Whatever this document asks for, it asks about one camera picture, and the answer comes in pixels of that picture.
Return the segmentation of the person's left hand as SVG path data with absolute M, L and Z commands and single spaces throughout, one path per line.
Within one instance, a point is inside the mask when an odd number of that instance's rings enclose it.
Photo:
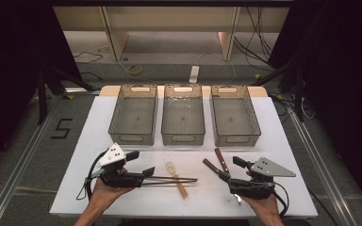
M 94 209 L 106 210 L 122 195 L 130 192 L 132 187 L 114 188 L 107 186 L 98 178 L 91 194 L 89 206 Z

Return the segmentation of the beige wooden cabinet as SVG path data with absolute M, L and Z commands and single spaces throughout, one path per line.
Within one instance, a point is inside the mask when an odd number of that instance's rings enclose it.
M 133 31 L 217 32 L 222 57 L 231 57 L 238 32 L 252 32 L 254 20 L 266 33 L 281 31 L 288 8 L 273 7 L 55 7 L 64 31 L 104 31 L 118 60 Z

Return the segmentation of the person's right hand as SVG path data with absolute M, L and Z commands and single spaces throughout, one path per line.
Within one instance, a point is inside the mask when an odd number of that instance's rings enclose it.
M 271 194 L 267 199 L 255 200 L 248 197 L 241 197 L 254 210 L 260 218 L 278 217 L 278 204 L 276 197 Z

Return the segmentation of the clear spoon with wooden handle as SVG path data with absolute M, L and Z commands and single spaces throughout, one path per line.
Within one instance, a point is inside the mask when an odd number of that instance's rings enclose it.
M 178 177 L 178 174 L 176 173 L 176 170 L 175 170 L 175 166 L 172 162 L 166 163 L 166 170 L 167 170 L 167 172 L 170 173 L 171 176 Z M 182 184 L 178 184 L 177 188 L 183 199 L 185 199 L 189 195 L 189 193 L 187 192 L 187 190 L 184 188 L 184 186 Z

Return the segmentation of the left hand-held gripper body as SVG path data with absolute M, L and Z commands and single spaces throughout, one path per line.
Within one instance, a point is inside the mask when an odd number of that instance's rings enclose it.
M 118 143 L 100 153 L 92 163 L 89 179 L 100 178 L 105 185 L 114 188 L 141 187 L 145 177 L 142 173 L 128 172 L 124 165 L 129 162 Z

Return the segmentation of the aluminium floor rail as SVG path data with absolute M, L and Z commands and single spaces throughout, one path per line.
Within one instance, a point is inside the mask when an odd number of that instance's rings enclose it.
M 292 113 L 291 121 L 293 122 L 305 149 L 318 173 L 321 183 L 333 204 L 338 218 L 342 226 L 357 226 L 357 222 L 354 219 L 354 215 L 350 209 L 349 204 L 344 199 L 341 191 L 339 190 L 334 178 L 332 177 L 330 170 L 327 168 L 324 160 L 312 139 L 309 132 L 303 122 L 300 122 L 295 113 Z
M 34 131 L 31 139 L 27 143 L 27 146 L 23 151 L 19 161 L 17 162 L 14 170 L 11 172 L 11 175 L 9 176 L 4 186 L 0 189 L 0 219 L 4 215 L 8 204 L 18 184 L 22 180 L 32 157 L 39 148 L 41 139 L 45 134 L 45 131 L 52 119 L 52 115 L 54 114 L 58 104 L 60 103 L 60 100 L 61 98 L 59 96 L 54 96 L 51 99 L 45 118 L 41 121 L 40 124 L 37 125 L 36 130 Z

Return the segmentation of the knife with brown handle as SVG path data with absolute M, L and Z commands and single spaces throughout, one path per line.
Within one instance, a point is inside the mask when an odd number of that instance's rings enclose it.
M 230 175 L 229 168 L 227 167 L 227 165 L 225 163 L 225 160 L 224 160 L 224 158 L 222 156 L 222 152 L 221 152 L 221 150 L 219 148 L 215 149 L 215 154 L 217 155 L 217 157 L 218 157 L 218 159 L 219 159 L 219 161 L 220 161 L 220 163 L 222 165 L 222 169 L 223 169 L 224 173 Z M 238 204 L 241 204 L 241 197 L 239 195 L 237 195 L 237 194 L 234 194 L 234 196 L 236 197 L 236 199 L 238 201 Z

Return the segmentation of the yellow tape roll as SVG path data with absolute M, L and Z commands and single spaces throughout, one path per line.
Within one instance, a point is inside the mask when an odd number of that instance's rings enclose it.
M 142 72 L 141 65 L 131 65 L 127 68 L 127 73 L 131 76 L 139 75 Z

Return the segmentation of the white power strip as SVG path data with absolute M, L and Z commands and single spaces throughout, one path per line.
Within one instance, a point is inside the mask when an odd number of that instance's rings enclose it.
M 190 71 L 190 76 L 189 76 L 189 82 L 191 84 L 196 84 L 197 80 L 198 80 L 198 75 L 199 75 L 199 67 L 192 66 L 191 71 Z

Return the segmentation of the fork with brown handle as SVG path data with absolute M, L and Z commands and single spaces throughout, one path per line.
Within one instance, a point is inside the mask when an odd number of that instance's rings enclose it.
M 221 173 L 225 173 L 224 171 L 218 169 L 217 167 L 215 167 L 208 159 L 204 159 L 203 160 L 203 163 L 208 166 L 212 171 L 214 171 L 216 174 L 219 174 L 220 172 Z

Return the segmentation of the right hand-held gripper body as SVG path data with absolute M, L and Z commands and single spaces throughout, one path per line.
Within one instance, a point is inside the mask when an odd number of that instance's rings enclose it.
M 248 197 L 255 200 L 267 199 L 275 189 L 274 177 L 295 177 L 296 173 L 261 157 L 257 161 L 247 162 L 247 169 L 250 172 L 250 181 L 231 178 L 228 186 L 231 194 Z

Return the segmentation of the grey translucent plastic bin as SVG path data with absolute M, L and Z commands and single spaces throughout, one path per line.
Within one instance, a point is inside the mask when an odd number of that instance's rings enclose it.
M 157 85 L 121 85 L 108 133 L 120 145 L 152 146 Z
M 206 134 L 202 87 L 164 87 L 161 135 L 164 145 L 201 146 Z
M 253 147 L 260 126 L 246 86 L 212 86 L 211 113 L 217 147 Z

